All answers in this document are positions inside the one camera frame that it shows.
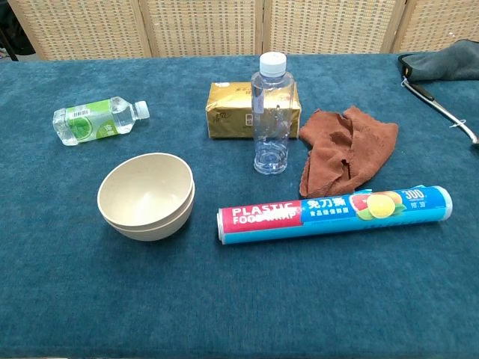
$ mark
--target red label section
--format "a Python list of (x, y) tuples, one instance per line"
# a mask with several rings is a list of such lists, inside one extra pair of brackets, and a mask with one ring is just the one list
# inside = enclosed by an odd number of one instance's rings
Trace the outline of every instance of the red label section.
[(301, 201), (257, 204), (222, 209), (225, 233), (301, 226)]

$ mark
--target plastic water bottle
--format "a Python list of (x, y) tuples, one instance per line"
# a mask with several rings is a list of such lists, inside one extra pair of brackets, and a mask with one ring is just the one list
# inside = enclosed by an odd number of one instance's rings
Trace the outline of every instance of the plastic water bottle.
[(284, 54), (261, 55), (260, 72), (251, 78), (254, 168), (261, 174), (280, 174), (287, 167), (294, 86)]
[(136, 120), (149, 116), (145, 101), (132, 105), (121, 97), (112, 97), (55, 111), (53, 128), (64, 145), (74, 146), (80, 142), (128, 133)]

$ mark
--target green bottle label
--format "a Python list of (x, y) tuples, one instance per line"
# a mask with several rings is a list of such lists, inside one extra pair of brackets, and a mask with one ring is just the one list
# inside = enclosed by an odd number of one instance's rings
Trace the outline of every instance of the green bottle label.
[(118, 134), (109, 99), (67, 108), (67, 123), (78, 142)]

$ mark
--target bowl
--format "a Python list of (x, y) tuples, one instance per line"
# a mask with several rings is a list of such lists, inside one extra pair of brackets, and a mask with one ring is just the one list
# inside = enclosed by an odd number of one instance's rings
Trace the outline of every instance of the bowl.
[(176, 231), (178, 231), (188, 220), (189, 215), (193, 209), (193, 202), (195, 199), (195, 184), (193, 184), (192, 195), (190, 196), (185, 209), (175, 218), (171, 219), (168, 223), (151, 228), (149, 230), (125, 230), (124, 228), (116, 227), (113, 223), (110, 225), (118, 232), (127, 236), (128, 238), (135, 239), (137, 241), (152, 242), (159, 239), (164, 239)]
[(125, 230), (157, 228), (184, 211), (193, 185), (191, 168), (180, 157), (147, 153), (121, 163), (105, 177), (98, 209), (107, 222)]

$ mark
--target metal tong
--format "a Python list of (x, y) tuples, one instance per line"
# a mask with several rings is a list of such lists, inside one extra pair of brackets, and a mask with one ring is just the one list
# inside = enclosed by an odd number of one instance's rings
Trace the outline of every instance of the metal tong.
[(469, 136), (469, 138), (472, 140), (472, 144), (475, 144), (475, 145), (479, 144), (478, 137), (470, 128), (466, 126), (466, 121), (459, 120), (456, 116), (454, 116), (444, 107), (442, 107), (441, 104), (436, 101), (434, 96), (431, 95), (429, 92), (427, 92), (422, 86), (409, 83), (406, 77), (404, 77), (402, 85), (404, 85), (414, 95), (422, 99), (425, 103), (431, 105), (437, 111), (441, 112), (443, 115), (449, 118), (449, 120), (454, 122), (454, 125), (453, 125), (454, 127), (460, 127), (461, 130), (463, 130), (467, 134), (467, 136)]

